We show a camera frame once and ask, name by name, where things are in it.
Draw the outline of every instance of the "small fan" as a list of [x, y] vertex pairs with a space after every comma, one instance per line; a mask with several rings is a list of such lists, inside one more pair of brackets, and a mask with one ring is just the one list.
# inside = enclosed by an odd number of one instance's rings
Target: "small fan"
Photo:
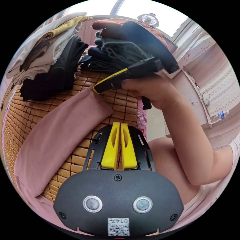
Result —
[[149, 14], [143, 14], [137, 17], [137, 19], [146, 24], [149, 25], [151, 27], [158, 27], [159, 26], [159, 21], [156, 18], [156, 15], [153, 13], [149, 13]]

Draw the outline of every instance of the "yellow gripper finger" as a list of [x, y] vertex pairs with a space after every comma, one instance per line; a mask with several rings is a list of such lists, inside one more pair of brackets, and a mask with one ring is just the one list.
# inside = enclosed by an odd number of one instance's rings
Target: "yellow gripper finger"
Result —
[[118, 145], [119, 145], [120, 123], [114, 122], [107, 141], [105, 152], [101, 161], [102, 168], [116, 170]]
[[137, 167], [137, 159], [134, 152], [132, 139], [128, 125], [121, 123], [121, 145], [122, 145], [122, 169], [134, 169]]

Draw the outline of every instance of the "plastic bottle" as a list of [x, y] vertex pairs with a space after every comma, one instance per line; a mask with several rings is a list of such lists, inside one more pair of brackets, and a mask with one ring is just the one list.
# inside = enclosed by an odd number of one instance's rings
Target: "plastic bottle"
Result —
[[216, 123], [216, 122], [218, 122], [218, 121], [220, 121], [220, 120], [225, 119], [228, 114], [229, 114], [229, 111], [226, 110], [226, 111], [221, 111], [221, 112], [219, 112], [218, 114], [210, 117], [211, 124]]

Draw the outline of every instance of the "bamboo mat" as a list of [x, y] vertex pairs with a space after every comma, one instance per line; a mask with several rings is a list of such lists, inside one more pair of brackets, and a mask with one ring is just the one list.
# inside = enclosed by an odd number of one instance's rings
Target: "bamboo mat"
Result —
[[[51, 110], [59, 106], [64, 101], [70, 99], [79, 91], [90, 86], [91, 83], [96, 83], [105, 77], [106, 74], [83, 71], [80, 69], [76, 72], [75, 83], [71, 91], [62, 92], [45, 102], [27, 101], [23, 102], [20, 97], [20, 88], [18, 87], [8, 110], [6, 124], [4, 129], [4, 149], [6, 155], [6, 163], [16, 187], [14, 177], [14, 164], [20, 147], [23, 142], [41, 119]], [[136, 126], [137, 123], [137, 99], [131, 95], [131, 92], [126, 90], [109, 90], [102, 94], [106, 102], [111, 104], [114, 113], [99, 124], [91, 131], [85, 139], [79, 143], [72, 154], [66, 159], [58, 172], [52, 177], [49, 184], [46, 186], [43, 195], [54, 202], [58, 189], [62, 183], [70, 176], [81, 172], [85, 162], [86, 154], [90, 146], [91, 140], [97, 131], [107, 124], [113, 122], [124, 122], [130, 126]], [[121, 148], [118, 154], [118, 169], [122, 169], [122, 160], [120, 156]]]

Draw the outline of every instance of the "gray folded cloth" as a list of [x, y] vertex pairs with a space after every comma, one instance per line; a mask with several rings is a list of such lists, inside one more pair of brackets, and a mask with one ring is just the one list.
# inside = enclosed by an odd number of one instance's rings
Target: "gray folded cloth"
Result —
[[104, 62], [99, 59], [91, 58], [91, 61], [81, 65], [81, 70], [89, 70], [94, 72], [115, 73], [124, 69], [119, 63]]
[[140, 60], [153, 57], [152, 54], [143, 51], [139, 46], [132, 42], [99, 36], [101, 31], [96, 32], [95, 44], [101, 51], [113, 59], [122, 61], [128, 65], [139, 62]]

